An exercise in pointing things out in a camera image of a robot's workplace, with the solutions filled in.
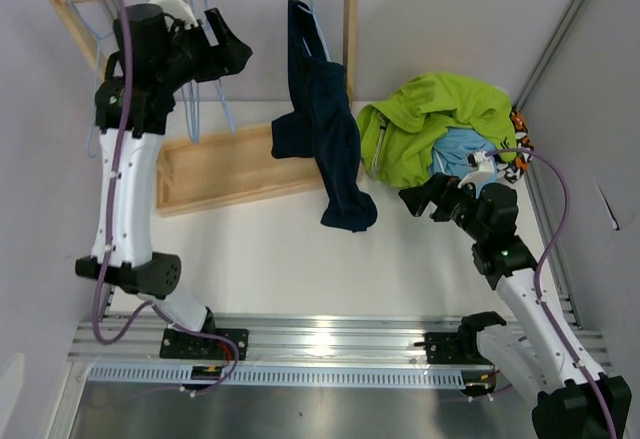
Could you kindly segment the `light blue shorts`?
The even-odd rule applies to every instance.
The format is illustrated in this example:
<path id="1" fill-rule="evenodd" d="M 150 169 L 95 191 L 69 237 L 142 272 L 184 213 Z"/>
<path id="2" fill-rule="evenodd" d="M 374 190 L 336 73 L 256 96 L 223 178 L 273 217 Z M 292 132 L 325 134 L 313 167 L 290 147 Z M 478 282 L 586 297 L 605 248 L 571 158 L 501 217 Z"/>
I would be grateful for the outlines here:
<path id="1" fill-rule="evenodd" d="M 463 178 L 471 171 L 469 155 L 495 149 L 494 144 L 473 129 L 449 128 L 433 145 L 428 172 Z"/>

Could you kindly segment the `lime green shorts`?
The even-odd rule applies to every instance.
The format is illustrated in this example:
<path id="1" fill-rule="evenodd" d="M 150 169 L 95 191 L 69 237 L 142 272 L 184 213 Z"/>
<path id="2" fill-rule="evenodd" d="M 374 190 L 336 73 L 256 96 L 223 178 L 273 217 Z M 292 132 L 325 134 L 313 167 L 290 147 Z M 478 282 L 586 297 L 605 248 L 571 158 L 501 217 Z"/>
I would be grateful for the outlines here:
<path id="1" fill-rule="evenodd" d="M 480 79 L 445 72 L 415 77 L 359 112 L 364 169 L 394 188 L 422 185 L 436 141 L 454 129 L 477 133 L 510 162 L 516 147 L 510 113 L 508 94 Z"/>

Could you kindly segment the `orange camouflage shorts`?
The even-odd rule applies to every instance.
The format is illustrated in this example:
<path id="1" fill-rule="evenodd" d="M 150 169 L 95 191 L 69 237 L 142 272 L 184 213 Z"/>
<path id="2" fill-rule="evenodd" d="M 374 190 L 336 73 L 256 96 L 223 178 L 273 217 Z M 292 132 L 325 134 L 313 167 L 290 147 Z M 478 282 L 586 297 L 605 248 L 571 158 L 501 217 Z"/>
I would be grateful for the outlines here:
<path id="1" fill-rule="evenodd" d="M 498 176 L 509 184 L 516 184 L 527 172 L 532 160 L 529 152 L 533 151 L 535 147 L 529 137 L 525 116 L 513 109 L 510 113 L 510 119 L 515 133 L 515 144 L 513 145 L 513 148 L 516 149 L 515 156 L 509 162 L 504 161 L 500 155 L 497 155 L 495 160 Z"/>

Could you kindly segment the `navy blue shorts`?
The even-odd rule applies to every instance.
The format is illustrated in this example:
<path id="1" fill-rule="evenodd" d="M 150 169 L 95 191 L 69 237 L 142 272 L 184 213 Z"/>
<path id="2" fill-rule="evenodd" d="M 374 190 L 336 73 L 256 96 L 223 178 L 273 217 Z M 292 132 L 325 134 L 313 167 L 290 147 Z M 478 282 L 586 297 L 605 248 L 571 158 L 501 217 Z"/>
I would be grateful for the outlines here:
<path id="1" fill-rule="evenodd" d="M 321 224 L 364 232 L 377 220 L 360 190 L 360 134 L 346 88 L 346 69 L 329 59 L 311 8 L 287 3 L 287 74 L 292 111 L 271 122 L 271 156 L 312 158 L 328 196 Z"/>

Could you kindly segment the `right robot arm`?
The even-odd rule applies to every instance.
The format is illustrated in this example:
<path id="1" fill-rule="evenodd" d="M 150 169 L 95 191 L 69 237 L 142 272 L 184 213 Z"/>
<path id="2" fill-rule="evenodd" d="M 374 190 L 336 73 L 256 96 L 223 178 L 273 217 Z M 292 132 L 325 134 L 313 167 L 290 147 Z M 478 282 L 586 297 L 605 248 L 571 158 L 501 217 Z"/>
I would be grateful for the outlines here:
<path id="1" fill-rule="evenodd" d="M 543 287 L 540 263 L 516 233 L 516 191 L 499 183 L 477 190 L 436 174 L 399 196 L 412 216 L 434 205 L 433 221 L 453 222 L 472 239 L 476 269 L 523 332 L 517 336 L 494 313 L 467 316 L 456 339 L 458 354 L 472 363 L 484 358 L 504 374 L 530 406 L 537 437 L 623 437 L 631 389 L 595 361 L 565 320 L 559 300 Z"/>

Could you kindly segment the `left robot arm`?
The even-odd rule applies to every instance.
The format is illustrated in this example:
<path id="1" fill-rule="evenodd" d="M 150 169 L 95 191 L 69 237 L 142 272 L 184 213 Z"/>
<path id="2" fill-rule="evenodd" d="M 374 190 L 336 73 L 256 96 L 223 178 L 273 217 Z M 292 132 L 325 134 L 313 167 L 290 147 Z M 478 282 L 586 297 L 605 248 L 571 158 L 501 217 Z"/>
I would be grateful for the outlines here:
<path id="1" fill-rule="evenodd" d="M 197 359 L 216 349 L 207 328 L 210 310 L 179 287 L 182 264 L 156 252 L 150 233 L 151 189 L 175 93 L 184 85 L 240 73 L 251 48 L 228 27 L 220 11 L 205 12 L 215 44 L 193 25 L 159 5 L 135 4 L 113 22 L 118 48 L 107 60 L 95 93 L 95 124 L 102 159 L 100 216 L 89 255 L 77 259 L 78 276 L 107 283 L 150 302 L 185 328 L 182 347 Z"/>

